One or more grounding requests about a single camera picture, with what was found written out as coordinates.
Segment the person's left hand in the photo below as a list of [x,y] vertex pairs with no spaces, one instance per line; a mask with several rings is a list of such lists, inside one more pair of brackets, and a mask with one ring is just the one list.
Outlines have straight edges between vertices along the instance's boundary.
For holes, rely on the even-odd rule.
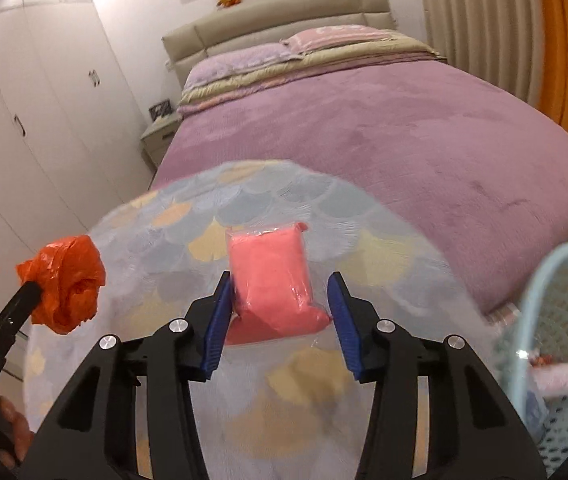
[[11,445],[0,448],[0,462],[9,470],[15,470],[26,458],[34,439],[26,416],[20,413],[11,400],[0,396],[0,418],[7,427],[6,435]]

